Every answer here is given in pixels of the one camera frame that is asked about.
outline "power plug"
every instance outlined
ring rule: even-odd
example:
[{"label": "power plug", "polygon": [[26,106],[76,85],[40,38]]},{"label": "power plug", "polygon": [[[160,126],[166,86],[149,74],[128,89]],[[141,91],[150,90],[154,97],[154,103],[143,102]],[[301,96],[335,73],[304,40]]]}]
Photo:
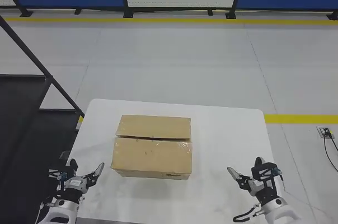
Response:
[{"label": "power plug", "polygon": [[318,133],[320,134],[321,138],[324,138],[325,135],[326,135],[326,138],[328,138],[328,139],[331,138],[329,136],[329,134],[327,134],[327,132],[331,134],[332,139],[335,138],[335,136],[333,135],[333,132],[328,127],[317,127],[317,130],[318,130]]}]

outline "brown cardboard box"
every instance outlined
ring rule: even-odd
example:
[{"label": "brown cardboard box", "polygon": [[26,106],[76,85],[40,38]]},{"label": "brown cardboard box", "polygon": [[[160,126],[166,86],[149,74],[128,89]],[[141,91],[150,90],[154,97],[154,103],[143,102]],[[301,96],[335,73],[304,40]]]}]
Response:
[{"label": "brown cardboard box", "polygon": [[121,176],[189,178],[190,118],[123,115],[116,134],[111,168]]}]

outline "gray floor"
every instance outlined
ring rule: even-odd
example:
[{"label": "gray floor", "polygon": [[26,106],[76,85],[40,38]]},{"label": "gray floor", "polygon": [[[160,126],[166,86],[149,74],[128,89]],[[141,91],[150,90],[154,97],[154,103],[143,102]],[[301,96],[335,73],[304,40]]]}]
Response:
[{"label": "gray floor", "polygon": [[[33,16],[73,17],[68,11]],[[238,14],[268,16],[326,19],[324,14]],[[265,114],[338,114],[338,26],[10,25],[84,111],[90,100],[103,98],[257,108]],[[0,73],[40,73],[1,28]],[[53,89],[42,107],[70,108]],[[329,127],[338,145],[338,125]],[[338,174],[326,158],[316,125],[269,124],[267,129],[275,162],[284,172],[283,196],[308,223],[338,223]],[[327,147],[338,164],[332,144]]]}]

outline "yellow tape stripe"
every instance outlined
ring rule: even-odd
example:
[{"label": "yellow tape stripe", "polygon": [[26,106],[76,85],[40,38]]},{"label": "yellow tape stripe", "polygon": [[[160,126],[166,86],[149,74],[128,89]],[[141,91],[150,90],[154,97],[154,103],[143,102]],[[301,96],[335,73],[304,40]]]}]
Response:
[{"label": "yellow tape stripe", "polygon": [[338,124],[338,115],[265,114],[266,124]]},{"label": "yellow tape stripe", "polygon": [[7,22],[140,22],[140,23],[196,23],[196,24],[276,24],[276,25],[338,25],[330,20],[226,20],[218,18],[20,18],[7,17]]}]

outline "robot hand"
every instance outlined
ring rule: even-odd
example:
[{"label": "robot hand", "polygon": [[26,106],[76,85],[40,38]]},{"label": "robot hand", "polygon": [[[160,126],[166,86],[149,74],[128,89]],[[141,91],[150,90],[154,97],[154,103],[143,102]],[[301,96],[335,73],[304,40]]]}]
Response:
[{"label": "robot hand", "polygon": [[278,219],[284,217],[290,218],[290,221],[286,223],[304,223],[291,206],[277,195],[274,177],[280,176],[282,181],[283,177],[276,164],[265,162],[261,157],[256,158],[255,165],[251,168],[252,177],[239,174],[231,167],[228,167],[227,170],[241,189],[247,190],[259,201],[259,204],[254,205],[248,212],[235,216],[234,222],[250,220],[250,217],[240,218],[248,216],[256,207],[261,206],[261,209],[255,212],[252,217],[264,214],[268,224],[274,224]]},{"label": "robot hand", "polygon": [[47,203],[49,211],[39,224],[68,223],[75,224],[79,209],[79,200],[88,189],[96,185],[104,168],[102,162],[98,168],[85,176],[76,176],[77,163],[71,159],[65,167],[49,169],[49,177],[59,181],[60,190],[56,192],[55,203]]}]

